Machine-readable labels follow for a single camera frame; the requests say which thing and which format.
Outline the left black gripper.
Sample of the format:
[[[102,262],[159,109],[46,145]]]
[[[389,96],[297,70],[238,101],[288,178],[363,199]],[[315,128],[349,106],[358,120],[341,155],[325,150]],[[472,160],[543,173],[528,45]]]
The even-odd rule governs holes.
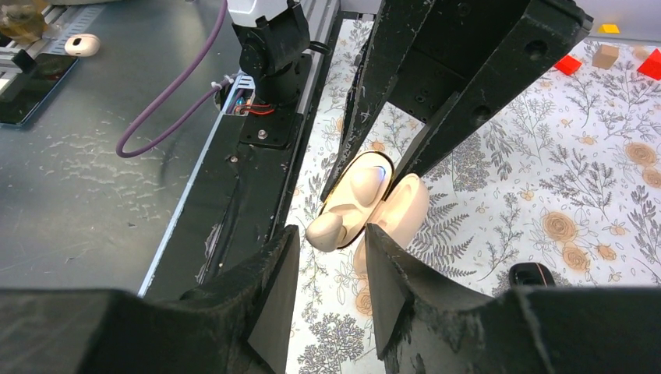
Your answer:
[[[396,176],[424,175],[567,55],[592,24],[573,1],[383,1],[320,198],[361,150],[387,99],[423,124]]]

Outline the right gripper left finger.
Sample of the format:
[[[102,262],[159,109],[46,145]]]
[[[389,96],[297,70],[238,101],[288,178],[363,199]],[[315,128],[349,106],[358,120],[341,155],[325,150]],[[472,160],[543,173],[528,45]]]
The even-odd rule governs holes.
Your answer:
[[[112,289],[1,292],[4,373],[283,373],[299,229],[180,299]]]

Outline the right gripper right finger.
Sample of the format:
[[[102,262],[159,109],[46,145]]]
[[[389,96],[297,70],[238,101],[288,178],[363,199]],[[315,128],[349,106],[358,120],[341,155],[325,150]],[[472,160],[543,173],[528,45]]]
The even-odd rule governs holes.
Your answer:
[[[517,286],[497,298],[365,230],[376,353],[389,373],[657,373],[658,288]]]

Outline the black earbud charging case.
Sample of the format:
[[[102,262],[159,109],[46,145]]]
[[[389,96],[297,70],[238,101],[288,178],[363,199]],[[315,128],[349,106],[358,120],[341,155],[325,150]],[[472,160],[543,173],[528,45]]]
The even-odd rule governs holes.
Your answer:
[[[508,272],[511,287],[520,285],[552,287],[556,282],[550,270],[541,263],[516,263]]]

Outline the pink earbud charging case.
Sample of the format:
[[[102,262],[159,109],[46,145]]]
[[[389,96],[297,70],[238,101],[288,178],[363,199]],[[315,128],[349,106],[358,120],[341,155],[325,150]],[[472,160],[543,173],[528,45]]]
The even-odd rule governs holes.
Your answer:
[[[364,207],[352,193],[349,176],[352,170],[369,166],[383,167],[386,176],[376,200]],[[342,216],[347,234],[337,249],[355,242],[367,224],[380,226],[398,245],[406,248],[421,228],[428,209],[429,190],[423,180],[411,173],[396,182],[392,160],[384,153],[371,150],[359,154],[342,172],[329,197],[323,201],[319,216],[328,212]]]

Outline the small pink earbud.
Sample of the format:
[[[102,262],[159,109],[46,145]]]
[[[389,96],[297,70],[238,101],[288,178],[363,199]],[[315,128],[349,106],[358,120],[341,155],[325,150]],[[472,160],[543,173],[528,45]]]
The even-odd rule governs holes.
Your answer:
[[[328,212],[321,214],[306,229],[308,243],[321,252],[333,252],[344,240],[347,230],[339,214]]]
[[[361,206],[368,207],[376,200],[385,176],[386,170],[381,166],[360,167],[352,170],[349,184],[356,201]]]

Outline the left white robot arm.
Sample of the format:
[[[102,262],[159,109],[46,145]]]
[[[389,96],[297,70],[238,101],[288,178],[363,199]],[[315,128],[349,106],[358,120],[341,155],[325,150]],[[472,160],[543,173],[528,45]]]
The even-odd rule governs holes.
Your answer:
[[[314,41],[298,1],[231,1],[239,64],[276,112],[267,124],[300,129],[305,50]],[[592,28],[573,1],[383,1],[348,92],[345,126],[330,180],[359,152],[386,104],[420,120],[396,171],[424,175]]]

